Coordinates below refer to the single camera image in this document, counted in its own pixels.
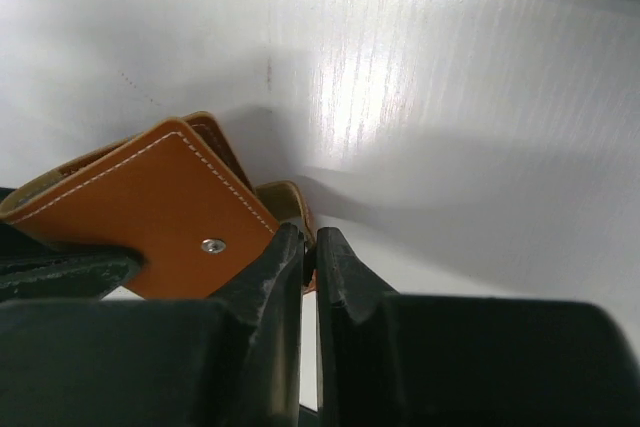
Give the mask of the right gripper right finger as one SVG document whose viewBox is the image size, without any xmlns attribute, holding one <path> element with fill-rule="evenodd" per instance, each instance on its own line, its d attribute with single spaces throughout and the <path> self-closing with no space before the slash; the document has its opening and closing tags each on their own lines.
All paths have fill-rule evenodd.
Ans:
<svg viewBox="0 0 640 427">
<path fill-rule="evenodd" d="M 402 294 L 336 228 L 314 251 L 323 426 L 635 426 L 639 365 L 582 302 Z"/>
</svg>

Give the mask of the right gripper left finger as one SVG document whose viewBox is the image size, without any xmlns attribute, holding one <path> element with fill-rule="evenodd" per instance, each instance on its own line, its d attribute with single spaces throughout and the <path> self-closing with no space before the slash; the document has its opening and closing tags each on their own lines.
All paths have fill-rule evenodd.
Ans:
<svg viewBox="0 0 640 427">
<path fill-rule="evenodd" d="M 291 224 L 204 300 L 1 309 L 5 426 L 294 426 L 305 241 Z"/>
</svg>

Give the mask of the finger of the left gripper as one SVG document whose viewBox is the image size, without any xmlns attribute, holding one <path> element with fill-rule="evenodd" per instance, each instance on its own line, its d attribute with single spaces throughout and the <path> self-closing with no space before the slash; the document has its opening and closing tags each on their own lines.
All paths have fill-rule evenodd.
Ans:
<svg viewBox="0 0 640 427">
<path fill-rule="evenodd" d="M 142 257 L 126 248 L 46 246 L 1 223 L 1 300 L 101 299 L 141 270 Z"/>
</svg>

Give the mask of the brown leather card holder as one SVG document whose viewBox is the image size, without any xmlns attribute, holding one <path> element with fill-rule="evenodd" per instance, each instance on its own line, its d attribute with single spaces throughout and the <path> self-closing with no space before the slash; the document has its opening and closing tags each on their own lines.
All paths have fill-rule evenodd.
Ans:
<svg viewBox="0 0 640 427">
<path fill-rule="evenodd" d="M 66 163 L 12 192 L 1 218 L 50 246 L 126 247 L 144 260 L 127 288 L 200 299 L 267 248 L 284 222 L 313 217 L 289 181 L 253 186 L 216 119 L 198 112 Z"/>
</svg>

